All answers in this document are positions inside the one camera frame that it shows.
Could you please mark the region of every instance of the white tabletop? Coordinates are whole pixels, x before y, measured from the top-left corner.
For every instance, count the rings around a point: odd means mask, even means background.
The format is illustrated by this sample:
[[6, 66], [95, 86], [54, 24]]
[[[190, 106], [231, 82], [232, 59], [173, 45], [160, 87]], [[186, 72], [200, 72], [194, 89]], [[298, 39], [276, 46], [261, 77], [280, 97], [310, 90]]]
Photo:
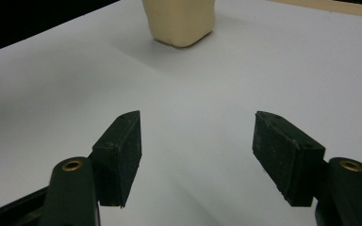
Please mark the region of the white tabletop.
[[216, 2], [216, 26], [174, 49], [123, 0], [0, 50], [0, 206], [87, 156], [140, 110], [143, 157], [102, 225], [316, 225], [252, 152], [257, 110], [362, 162], [362, 17], [263, 0]]

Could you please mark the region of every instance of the brass insert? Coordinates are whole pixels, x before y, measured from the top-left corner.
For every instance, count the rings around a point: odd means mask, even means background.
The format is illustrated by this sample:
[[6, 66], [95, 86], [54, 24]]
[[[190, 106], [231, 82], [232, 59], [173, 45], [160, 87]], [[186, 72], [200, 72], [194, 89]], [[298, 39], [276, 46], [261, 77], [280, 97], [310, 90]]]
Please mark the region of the brass insert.
[[342, 166], [344, 169], [346, 170], [350, 170], [350, 171], [362, 171], [362, 166], [356, 162], [353, 161], [349, 161], [349, 160], [341, 160], [339, 162], [340, 166]]
[[61, 167], [65, 171], [74, 171], [78, 170], [82, 167], [83, 163], [80, 160], [73, 160], [65, 163], [63, 167]]

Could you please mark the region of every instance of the screw hole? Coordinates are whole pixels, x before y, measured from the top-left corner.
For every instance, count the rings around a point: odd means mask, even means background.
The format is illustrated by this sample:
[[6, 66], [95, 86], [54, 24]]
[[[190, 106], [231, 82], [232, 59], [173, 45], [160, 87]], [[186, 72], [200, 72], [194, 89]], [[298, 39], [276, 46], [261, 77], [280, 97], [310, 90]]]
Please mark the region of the screw hole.
[[63, 165], [62, 169], [65, 171], [74, 171], [74, 170], [78, 170], [82, 167], [82, 162], [79, 160], [74, 160], [74, 161], [70, 161], [67, 162]]
[[362, 166], [360, 166], [360, 164], [355, 163], [353, 161], [342, 160], [339, 162], [339, 164], [346, 170], [356, 171], [356, 172], [362, 171]]

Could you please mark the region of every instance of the beige object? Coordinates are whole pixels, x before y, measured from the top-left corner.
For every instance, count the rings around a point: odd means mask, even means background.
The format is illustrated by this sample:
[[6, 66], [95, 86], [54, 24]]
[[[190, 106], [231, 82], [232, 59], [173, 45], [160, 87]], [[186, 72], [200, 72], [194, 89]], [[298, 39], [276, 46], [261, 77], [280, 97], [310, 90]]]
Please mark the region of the beige object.
[[142, 0], [152, 36], [176, 47], [192, 45], [214, 27], [215, 0]]
[[293, 6], [315, 8], [344, 14], [362, 16], [362, 5], [355, 3], [339, 2], [334, 0], [272, 0]]

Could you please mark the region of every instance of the cream-colored cup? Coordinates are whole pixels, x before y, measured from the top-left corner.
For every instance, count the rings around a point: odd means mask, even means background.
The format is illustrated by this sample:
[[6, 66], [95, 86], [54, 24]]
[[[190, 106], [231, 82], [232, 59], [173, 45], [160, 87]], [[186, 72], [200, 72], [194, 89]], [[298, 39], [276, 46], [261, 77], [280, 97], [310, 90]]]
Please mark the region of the cream-colored cup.
[[215, 24], [215, 0], [142, 0], [152, 36], [176, 47], [198, 41]]

